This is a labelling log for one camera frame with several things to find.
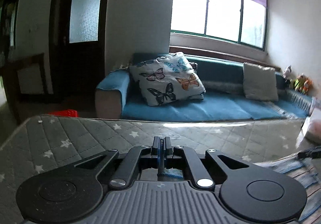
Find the window frame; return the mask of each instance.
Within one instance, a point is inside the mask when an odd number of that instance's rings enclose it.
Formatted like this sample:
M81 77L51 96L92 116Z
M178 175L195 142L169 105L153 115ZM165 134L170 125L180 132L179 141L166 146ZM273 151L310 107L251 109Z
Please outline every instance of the window frame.
M211 39L218 39L222 40L225 42L229 43L236 43L239 45L245 45L251 48L255 48L257 50L265 52L266 48L266 39L267 39L267 29L268 29L268 12L269 12L269 0L266 0L266 8L265 8L265 19L264 19L264 35L263 35L263 46L258 47L256 45L251 45L247 44L241 41L241 36L242 36L242 26L243 26L243 7L244 7L244 0L241 0L241 8L240 8L240 29L239 29L239 38L237 41L221 38L221 37L215 37L215 36L210 36L206 34L206 26L207 26L207 17L208 17L208 3L209 0L206 1L206 15L205 15L205 27L204 27L204 33L199 34L199 33L194 33L194 32L188 32L188 31L180 31L180 30L172 30L171 33L176 33L176 34L186 34L186 35L194 35L194 36L200 36L200 37L207 37Z

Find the blue striped cloth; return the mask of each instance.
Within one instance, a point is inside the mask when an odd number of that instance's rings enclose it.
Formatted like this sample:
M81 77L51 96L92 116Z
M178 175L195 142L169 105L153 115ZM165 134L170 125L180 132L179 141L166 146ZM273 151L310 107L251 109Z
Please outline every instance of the blue striped cloth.
M311 159L298 160L295 153L276 161L256 165L286 174L300 182L306 189L308 200L299 221L303 224L321 223L321 181Z

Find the red plastic basket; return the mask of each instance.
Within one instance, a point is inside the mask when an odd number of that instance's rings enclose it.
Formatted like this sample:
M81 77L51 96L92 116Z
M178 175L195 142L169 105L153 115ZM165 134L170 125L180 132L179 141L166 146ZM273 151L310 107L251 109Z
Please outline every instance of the red plastic basket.
M64 111L53 111L48 114L57 115L57 116L66 116L66 117L78 117L78 112L76 110L68 109Z

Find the window sill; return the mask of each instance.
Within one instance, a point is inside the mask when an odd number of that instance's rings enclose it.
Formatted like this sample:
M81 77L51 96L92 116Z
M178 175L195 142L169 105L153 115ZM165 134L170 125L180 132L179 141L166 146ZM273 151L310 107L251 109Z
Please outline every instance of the window sill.
M180 33L171 33L170 45L229 53L259 61L265 61L267 56L266 52L247 45L241 45L210 37Z

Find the sofa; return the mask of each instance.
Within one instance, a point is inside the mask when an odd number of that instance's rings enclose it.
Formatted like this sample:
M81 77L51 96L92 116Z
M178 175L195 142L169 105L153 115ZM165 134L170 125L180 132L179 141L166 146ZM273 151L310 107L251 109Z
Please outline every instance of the sofa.
M132 63L165 54L136 53ZM215 58L186 55L198 63L197 75L206 93L204 100L180 100L162 106L148 106L128 70L111 72L95 93L97 117L162 122L238 121L306 118L312 98L286 89L285 80L275 73L279 101L246 99L243 93L243 64Z

